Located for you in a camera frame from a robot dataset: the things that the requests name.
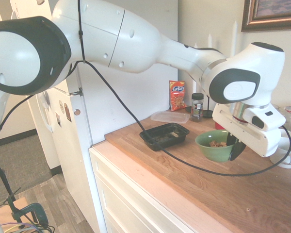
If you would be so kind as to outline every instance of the picture frame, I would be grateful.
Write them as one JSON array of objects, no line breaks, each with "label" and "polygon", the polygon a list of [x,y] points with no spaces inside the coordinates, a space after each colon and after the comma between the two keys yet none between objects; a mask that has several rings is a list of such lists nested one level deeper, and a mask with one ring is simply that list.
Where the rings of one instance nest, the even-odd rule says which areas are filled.
[{"label": "picture frame", "polygon": [[244,0],[242,32],[291,29],[291,0]]}]

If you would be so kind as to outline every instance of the black plastic tray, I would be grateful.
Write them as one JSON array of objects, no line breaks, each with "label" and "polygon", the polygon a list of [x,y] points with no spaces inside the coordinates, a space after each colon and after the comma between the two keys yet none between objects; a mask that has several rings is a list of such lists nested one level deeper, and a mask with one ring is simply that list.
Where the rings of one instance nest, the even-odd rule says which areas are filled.
[{"label": "black plastic tray", "polygon": [[[161,125],[146,130],[146,132],[163,148],[183,142],[186,135],[190,133],[188,129],[176,123]],[[160,148],[154,144],[153,140],[150,139],[145,132],[141,132],[139,135],[145,141],[145,144],[153,151],[160,150]]]}]

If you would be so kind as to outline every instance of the red chip bag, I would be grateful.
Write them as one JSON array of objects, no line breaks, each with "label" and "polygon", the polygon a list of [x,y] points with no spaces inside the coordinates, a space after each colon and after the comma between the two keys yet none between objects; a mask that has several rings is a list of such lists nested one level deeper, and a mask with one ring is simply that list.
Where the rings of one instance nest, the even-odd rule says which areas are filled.
[{"label": "red chip bag", "polygon": [[186,108],[186,104],[184,103],[185,95],[184,85],[185,85],[184,81],[169,81],[171,111]]}]

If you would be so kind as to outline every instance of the spice jar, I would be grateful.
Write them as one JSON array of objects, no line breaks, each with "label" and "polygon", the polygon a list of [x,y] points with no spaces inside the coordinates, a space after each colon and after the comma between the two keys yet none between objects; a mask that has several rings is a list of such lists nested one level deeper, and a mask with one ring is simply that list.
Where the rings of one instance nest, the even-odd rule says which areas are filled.
[{"label": "spice jar", "polygon": [[192,94],[191,121],[201,122],[203,118],[203,93]]}]

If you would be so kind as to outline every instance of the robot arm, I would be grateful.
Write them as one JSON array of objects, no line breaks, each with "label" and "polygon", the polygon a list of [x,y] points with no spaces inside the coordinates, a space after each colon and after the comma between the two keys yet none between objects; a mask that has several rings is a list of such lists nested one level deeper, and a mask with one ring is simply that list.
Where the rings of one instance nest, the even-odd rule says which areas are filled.
[{"label": "robot arm", "polygon": [[[101,0],[82,0],[85,58],[125,72],[155,63],[186,71],[218,105],[213,118],[265,157],[279,143],[284,117],[270,103],[284,63],[284,52],[250,44],[234,57],[173,41],[133,13]],[[32,17],[0,22],[0,121],[4,93],[31,95],[64,80],[82,60],[78,6],[59,0],[52,21]]]}]

